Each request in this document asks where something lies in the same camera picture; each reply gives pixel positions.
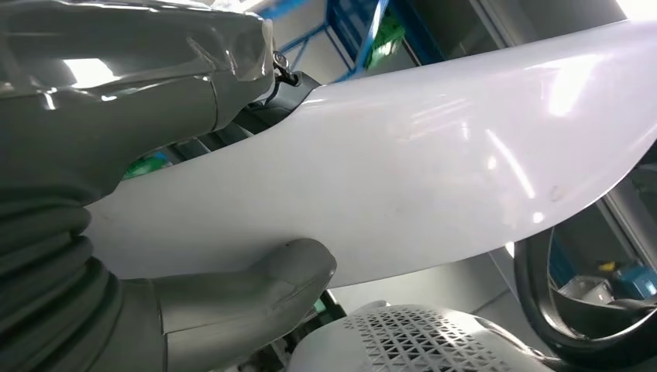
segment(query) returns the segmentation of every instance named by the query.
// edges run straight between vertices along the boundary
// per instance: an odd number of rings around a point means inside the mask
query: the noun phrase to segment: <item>blue metal frame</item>
[[[292,3],[296,4],[294,5],[296,7],[301,0],[293,0]],[[418,56],[419,62],[432,64],[444,61],[445,58],[438,44],[408,0],[328,0],[324,22],[282,46],[280,52],[287,53],[301,45],[299,53],[291,64],[294,69],[310,39],[325,33],[347,68],[347,72],[337,81],[349,79],[365,69],[367,57],[389,3],[390,10],[405,28],[405,38]]]
[[[310,39],[320,33],[326,34],[338,52],[342,62],[347,67],[347,73],[338,79],[338,81],[350,78],[364,69],[367,55],[372,48],[374,38],[377,35],[389,0],[343,1],[348,2],[348,9],[344,9],[340,0],[328,0],[326,3],[324,23],[280,48],[280,52],[285,54],[301,46],[297,56],[291,63],[293,69],[298,65],[299,59],[303,55],[303,52],[305,52]],[[371,17],[367,16],[368,6],[374,9]],[[366,33],[359,32],[358,27],[354,23],[356,21],[362,23],[362,29],[365,29]],[[342,44],[342,48],[338,46],[335,40],[336,38]]]

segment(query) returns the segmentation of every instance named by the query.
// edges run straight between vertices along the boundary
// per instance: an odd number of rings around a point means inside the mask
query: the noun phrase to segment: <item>white perforated cover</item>
[[[549,369],[475,317],[427,306],[348,316],[306,337],[289,372],[525,372]]]
[[[343,321],[355,329],[373,370],[511,372],[511,368],[471,335],[436,311],[383,308]]]

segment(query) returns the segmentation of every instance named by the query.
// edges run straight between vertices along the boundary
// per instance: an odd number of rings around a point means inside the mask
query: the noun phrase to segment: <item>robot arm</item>
[[[0,28],[0,370],[212,370],[301,320],[335,269],[314,240],[230,274],[120,281],[81,235],[130,162],[270,89],[266,22],[31,1],[1,4]]]

